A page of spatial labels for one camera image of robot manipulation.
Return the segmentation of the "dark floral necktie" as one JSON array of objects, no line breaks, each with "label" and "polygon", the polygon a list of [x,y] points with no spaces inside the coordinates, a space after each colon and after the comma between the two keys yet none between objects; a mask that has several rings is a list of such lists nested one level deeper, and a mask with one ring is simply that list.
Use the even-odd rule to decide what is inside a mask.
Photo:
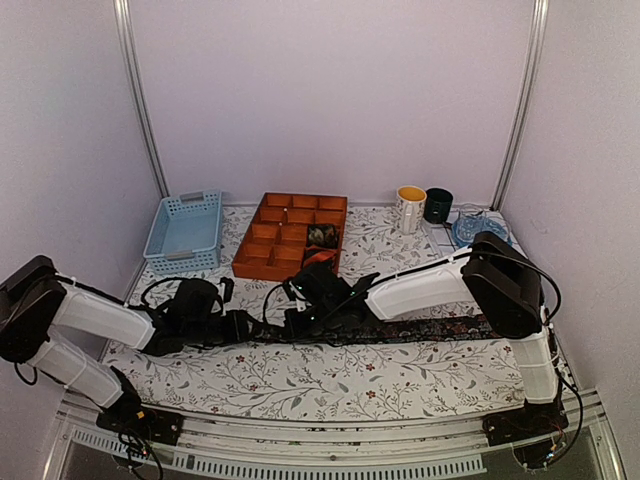
[{"label": "dark floral necktie", "polygon": [[336,326],[329,326],[327,322],[320,324],[297,314],[287,317],[283,326],[256,326],[250,337],[252,341],[262,343],[331,346],[498,338],[483,315],[396,322],[360,321],[351,316],[345,321],[338,321]]}]

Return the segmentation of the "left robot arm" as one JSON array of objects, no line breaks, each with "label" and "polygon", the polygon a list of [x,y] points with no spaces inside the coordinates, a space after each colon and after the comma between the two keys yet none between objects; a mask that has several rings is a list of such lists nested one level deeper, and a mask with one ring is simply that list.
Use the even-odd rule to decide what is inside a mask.
[{"label": "left robot arm", "polygon": [[1,357],[81,393],[126,433],[141,433],[149,415],[135,387],[76,337],[84,333],[154,357],[249,340],[253,317],[225,306],[232,281],[177,283],[175,294],[157,306],[146,298],[132,305],[61,275],[49,257],[37,255],[1,285]]}]

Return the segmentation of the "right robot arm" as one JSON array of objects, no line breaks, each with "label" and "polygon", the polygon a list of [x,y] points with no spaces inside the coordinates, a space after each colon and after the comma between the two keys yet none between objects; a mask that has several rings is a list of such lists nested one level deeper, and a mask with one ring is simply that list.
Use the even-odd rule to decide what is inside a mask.
[{"label": "right robot arm", "polygon": [[350,285],[331,268],[314,263],[288,280],[306,302],[285,312],[285,337],[302,341],[330,331],[362,335],[365,328],[398,325],[416,333],[433,307],[472,302],[491,331],[506,339],[520,370],[525,402],[517,427],[537,436],[556,417],[562,390],[552,351],[542,284],[550,278],[498,235],[483,231],[452,255],[387,277],[377,273]]}]

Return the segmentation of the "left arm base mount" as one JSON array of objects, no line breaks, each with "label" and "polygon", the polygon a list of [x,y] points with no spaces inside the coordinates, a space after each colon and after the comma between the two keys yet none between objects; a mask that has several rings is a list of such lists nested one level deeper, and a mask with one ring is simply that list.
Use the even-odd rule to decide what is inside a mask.
[{"label": "left arm base mount", "polygon": [[116,433],[138,434],[143,440],[176,446],[182,432],[181,414],[144,407],[132,383],[117,368],[111,371],[120,381],[122,394],[109,408],[102,408],[96,426]]}]

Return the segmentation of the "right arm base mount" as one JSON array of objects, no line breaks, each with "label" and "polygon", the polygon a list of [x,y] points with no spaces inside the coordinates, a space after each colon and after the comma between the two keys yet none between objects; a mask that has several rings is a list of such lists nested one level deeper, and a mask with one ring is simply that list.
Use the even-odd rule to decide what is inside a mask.
[{"label": "right arm base mount", "polygon": [[526,401],[520,408],[489,414],[482,419],[482,429],[490,446],[559,433],[568,426],[569,421],[559,399],[546,404]]}]

